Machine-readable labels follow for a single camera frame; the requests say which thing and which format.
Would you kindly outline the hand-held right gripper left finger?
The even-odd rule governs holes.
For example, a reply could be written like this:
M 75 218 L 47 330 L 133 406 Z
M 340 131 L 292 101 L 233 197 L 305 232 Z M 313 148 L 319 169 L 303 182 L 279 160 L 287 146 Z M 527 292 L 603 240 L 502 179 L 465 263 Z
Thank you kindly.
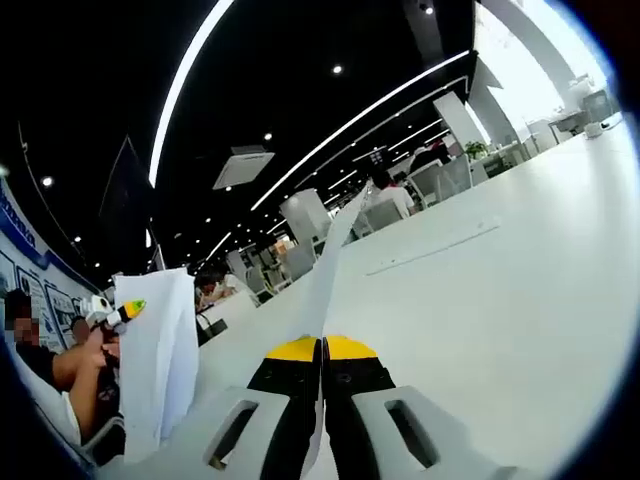
M 225 393 L 204 462 L 226 479 L 301 479 L 321 427 L 321 340 L 272 349 L 248 386 Z

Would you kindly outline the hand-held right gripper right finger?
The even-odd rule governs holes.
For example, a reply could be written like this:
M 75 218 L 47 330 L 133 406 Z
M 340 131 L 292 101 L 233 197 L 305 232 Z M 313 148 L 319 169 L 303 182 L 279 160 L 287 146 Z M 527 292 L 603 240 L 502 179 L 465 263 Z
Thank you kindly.
M 461 424 L 411 386 L 398 387 L 376 352 L 323 339 L 325 427 L 341 479 L 476 479 Z

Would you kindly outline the person's left hand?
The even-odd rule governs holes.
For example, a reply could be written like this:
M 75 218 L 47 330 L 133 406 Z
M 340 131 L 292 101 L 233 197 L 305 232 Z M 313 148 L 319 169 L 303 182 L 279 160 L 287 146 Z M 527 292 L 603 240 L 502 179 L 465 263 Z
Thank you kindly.
M 113 330 L 101 326 L 93 328 L 84 348 L 96 365 L 100 367 L 119 366 L 120 337 Z

